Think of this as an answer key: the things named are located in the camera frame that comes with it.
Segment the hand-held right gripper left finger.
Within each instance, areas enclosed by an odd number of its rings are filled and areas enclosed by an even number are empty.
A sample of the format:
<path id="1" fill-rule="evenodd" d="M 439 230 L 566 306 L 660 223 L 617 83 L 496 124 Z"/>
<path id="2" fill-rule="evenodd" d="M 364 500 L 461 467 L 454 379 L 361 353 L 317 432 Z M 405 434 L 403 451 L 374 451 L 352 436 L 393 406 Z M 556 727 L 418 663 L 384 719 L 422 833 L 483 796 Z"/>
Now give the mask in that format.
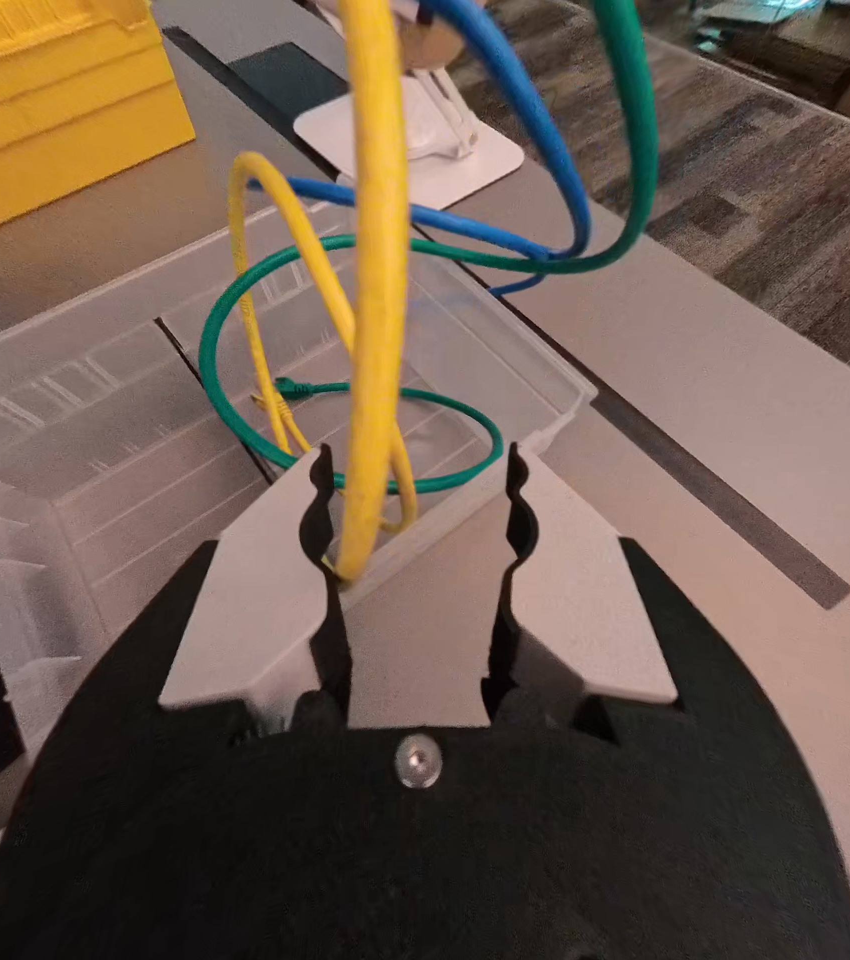
<path id="1" fill-rule="evenodd" d="M 327 696 L 348 719 L 353 659 L 338 578 L 332 451 L 303 455 L 219 536 L 158 704 L 244 704 L 270 734 L 300 698 Z"/>

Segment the yellow plastic bin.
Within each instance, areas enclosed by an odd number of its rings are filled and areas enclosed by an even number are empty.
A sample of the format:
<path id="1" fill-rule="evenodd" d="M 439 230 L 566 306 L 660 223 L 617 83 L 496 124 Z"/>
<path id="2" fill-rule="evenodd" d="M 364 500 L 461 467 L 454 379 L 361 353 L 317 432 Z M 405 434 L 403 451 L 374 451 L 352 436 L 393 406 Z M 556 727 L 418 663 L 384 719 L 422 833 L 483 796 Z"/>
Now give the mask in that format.
<path id="1" fill-rule="evenodd" d="M 0 1 L 0 225 L 190 143 L 146 1 Z"/>

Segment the clear plastic bin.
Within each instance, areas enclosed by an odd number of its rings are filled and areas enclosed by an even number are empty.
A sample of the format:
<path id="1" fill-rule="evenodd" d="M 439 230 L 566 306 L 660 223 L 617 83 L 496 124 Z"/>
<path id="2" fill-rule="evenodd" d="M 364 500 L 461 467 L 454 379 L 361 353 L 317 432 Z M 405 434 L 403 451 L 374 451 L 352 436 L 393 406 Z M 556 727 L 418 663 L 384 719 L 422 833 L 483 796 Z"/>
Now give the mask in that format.
<path id="1" fill-rule="evenodd" d="M 199 381 L 204 323 L 235 277 L 223 229 L 0 335 L 0 673 L 30 760 L 109 645 L 281 472 L 240 443 Z M 302 261 L 251 295 L 274 376 L 351 378 Z M 463 270 L 421 254 L 401 383 L 473 407 L 506 448 L 535 454 L 598 394 Z M 491 450 L 455 409 L 403 397 L 398 420 L 418 481 Z M 344 609 L 481 509 L 504 469 L 420 493 L 418 521 L 381 535 Z"/>

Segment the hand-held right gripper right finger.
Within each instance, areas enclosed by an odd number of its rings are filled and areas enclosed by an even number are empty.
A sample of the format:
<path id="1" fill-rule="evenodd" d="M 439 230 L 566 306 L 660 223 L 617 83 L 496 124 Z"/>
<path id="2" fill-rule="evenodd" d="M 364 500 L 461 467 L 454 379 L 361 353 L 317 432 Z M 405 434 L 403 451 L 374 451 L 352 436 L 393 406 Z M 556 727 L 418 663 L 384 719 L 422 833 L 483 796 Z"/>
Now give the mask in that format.
<path id="1" fill-rule="evenodd" d="M 551 719 L 591 698 L 674 706 L 679 694 L 618 530 L 524 445 L 507 455 L 503 572 L 481 699 L 514 690 Z"/>

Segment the white sign stand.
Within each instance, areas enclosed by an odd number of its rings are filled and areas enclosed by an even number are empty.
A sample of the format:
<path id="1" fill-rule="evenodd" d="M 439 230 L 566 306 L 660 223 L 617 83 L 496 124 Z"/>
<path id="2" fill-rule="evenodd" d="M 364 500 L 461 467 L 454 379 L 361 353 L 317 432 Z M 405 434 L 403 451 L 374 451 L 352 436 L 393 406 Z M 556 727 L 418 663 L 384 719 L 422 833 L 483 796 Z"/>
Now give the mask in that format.
<path id="1" fill-rule="evenodd" d="M 444 70 L 401 78 L 407 144 L 407 193 L 419 207 L 446 210 L 515 172 L 525 154 L 467 107 Z M 347 93 L 299 115 L 294 133 L 336 171 L 356 178 L 354 99 Z"/>

